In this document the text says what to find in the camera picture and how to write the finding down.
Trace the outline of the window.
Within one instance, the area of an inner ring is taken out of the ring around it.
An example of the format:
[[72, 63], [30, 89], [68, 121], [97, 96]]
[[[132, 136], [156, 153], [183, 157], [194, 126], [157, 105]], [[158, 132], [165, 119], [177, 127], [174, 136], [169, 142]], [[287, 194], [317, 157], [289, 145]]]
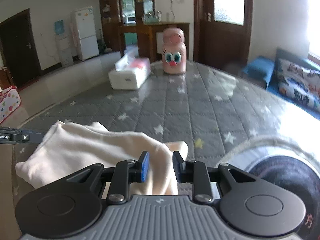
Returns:
[[307, 38], [309, 54], [319, 59], [319, 0], [308, 0]]

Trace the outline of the dark wooden display cabinet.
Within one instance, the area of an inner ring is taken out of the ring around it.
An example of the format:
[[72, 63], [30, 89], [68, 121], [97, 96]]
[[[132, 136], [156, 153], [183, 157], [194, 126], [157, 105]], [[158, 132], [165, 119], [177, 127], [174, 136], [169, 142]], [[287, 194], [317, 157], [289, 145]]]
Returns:
[[143, 16], [155, 12], [154, 0], [99, 0], [101, 38], [108, 49], [120, 50], [118, 27], [143, 22]]

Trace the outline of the pink cartoon water bottle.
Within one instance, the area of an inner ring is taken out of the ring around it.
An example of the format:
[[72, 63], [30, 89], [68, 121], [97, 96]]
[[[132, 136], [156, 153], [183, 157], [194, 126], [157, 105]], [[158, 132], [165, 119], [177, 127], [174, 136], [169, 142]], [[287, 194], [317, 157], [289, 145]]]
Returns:
[[184, 74], [187, 70], [187, 48], [180, 28], [167, 28], [163, 32], [162, 67], [170, 75]]

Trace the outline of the blue sofa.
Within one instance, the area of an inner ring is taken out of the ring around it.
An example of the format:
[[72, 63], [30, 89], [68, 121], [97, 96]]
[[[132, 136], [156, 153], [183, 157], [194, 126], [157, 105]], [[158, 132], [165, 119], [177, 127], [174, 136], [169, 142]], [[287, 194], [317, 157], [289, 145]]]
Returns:
[[299, 103], [293, 101], [292, 99], [280, 94], [278, 90], [277, 79], [279, 59], [285, 59], [293, 63], [296, 63], [299, 66], [319, 71], [319, 66], [315, 63], [312, 63], [310, 60], [298, 57], [297, 55], [294, 55], [288, 51], [278, 48], [275, 60], [272, 61], [271, 59], [268, 59], [263, 56], [257, 57], [242, 69], [240, 76], [252, 83], [255, 83], [256, 85], [259, 85], [267, 91], [281, 97], [282, 99], [300, 107], [316, 119], [319, 119], [319, 112], [314, 111], [313, 109], [310, 109], [308, 107], [302, 106]]

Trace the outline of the dark wooden door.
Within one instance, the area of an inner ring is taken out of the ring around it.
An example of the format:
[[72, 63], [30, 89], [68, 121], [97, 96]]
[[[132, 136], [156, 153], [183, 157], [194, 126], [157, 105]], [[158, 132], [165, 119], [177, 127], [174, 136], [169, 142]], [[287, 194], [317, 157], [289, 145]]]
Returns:
[[224, 68], [246, 64], [253, 0], [194, 0], [194, 61]]

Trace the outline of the wooden sideboard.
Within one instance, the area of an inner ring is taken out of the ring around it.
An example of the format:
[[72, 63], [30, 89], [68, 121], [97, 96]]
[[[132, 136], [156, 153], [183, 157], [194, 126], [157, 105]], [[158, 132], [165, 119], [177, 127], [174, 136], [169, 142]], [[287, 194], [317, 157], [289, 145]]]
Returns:
[[142, 35], [142, 40], [138, 41], [139, 53], [142, 57], [148, 57], [150, 62], [157, 61], [157, 33], [162, 33], [167, 28], [177, 27], [183, 30], [185, 45], [187, 47], [187, 59], [189, 59], [189, 26], [190, 23], [183, 22], [163, 22], [150, 24], [118, 25], [118, 41], [121, 57], [125, 55], [125, 33], [136, 33]]

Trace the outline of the white refrigerator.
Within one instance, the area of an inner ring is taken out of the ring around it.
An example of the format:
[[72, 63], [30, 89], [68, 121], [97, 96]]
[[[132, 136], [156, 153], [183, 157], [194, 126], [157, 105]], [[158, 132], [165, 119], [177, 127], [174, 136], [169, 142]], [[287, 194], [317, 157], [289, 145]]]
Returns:
[[77, 9], [71, 13], [74, 46], [79, 60], [86, 61], [99, 55], [93, 7]]

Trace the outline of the polka dot play tent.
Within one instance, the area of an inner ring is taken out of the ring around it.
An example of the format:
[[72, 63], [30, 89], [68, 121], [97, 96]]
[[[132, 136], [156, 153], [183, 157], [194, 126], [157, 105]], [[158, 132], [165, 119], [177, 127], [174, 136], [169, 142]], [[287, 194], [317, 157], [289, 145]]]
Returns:
[[1, 91], [0, 96], [0, 124], [21, 105], [21, 97], [17, 87], [10, 86]]

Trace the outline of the white tissue box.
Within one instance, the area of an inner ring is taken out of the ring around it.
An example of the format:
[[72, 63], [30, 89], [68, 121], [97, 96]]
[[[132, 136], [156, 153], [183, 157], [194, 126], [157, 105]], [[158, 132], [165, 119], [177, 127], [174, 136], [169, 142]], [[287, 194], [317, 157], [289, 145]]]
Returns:
[[138, 90], [151, 74], [149, 58], [136, 57], [135, 49], [125, 53], [114, 66], [108, 73], [114, 90]]

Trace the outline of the dark entrance door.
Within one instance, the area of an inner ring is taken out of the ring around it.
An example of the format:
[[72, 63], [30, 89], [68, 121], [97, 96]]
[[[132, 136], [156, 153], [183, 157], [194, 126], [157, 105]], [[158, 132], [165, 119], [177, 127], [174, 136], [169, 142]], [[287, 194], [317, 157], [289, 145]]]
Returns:
[[16, 87], [24, 87], [41, 76], [29, 9], [1, 22], [1, 54]]

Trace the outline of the left butterfly cushion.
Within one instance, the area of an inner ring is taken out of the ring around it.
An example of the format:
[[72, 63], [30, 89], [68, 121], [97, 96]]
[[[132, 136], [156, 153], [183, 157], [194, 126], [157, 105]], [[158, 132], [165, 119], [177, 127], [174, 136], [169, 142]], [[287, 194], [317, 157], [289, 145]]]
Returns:
[[319, 112], [319, 71], [278, 60], [278, 90], [302, 106]]

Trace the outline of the quilted grey table cover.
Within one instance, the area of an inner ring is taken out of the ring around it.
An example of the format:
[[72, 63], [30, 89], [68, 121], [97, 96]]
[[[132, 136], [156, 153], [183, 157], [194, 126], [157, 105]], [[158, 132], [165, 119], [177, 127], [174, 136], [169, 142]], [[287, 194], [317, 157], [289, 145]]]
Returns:
[[160, 64], [139, 90], [101, 83], [34, 116], [41, 133], [56, 121], [99, 122], [112, 132], [142, 132], [161, 142], [184, 141], [188, 158], [226, 161], [299, 195], [307, 215], [303, 239], [319, 239], [319, 120], [239, 77], [189, 62], [169, 76]]

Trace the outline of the water dispenser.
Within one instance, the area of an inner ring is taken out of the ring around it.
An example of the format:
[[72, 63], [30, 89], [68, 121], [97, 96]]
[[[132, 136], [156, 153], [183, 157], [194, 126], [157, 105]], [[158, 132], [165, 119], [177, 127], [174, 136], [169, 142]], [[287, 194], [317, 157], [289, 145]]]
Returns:
[[60, 62], [63, 67], [73, 65], [72, 49], [69, 38], [65, 32], [63, 20], [54, 23], [55, 39]]

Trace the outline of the cream sweatshirt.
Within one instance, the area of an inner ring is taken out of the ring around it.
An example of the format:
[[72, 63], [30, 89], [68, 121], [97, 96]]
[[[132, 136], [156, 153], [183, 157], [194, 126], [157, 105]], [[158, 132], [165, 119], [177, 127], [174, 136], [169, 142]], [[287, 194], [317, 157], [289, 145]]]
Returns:
[[177, 195], [178, 186], [172, 154], [187, 158], [184, 141], [162, 143], [142, 132], [111, 132], [99, 122], [90, 126], [57, 121], [33, 154], [15, 165], [16, 174], [38, 189], [89, 165], [114, 167], [120, 161], [150, 154], [146, 182], [133, 183], [131, 194]]

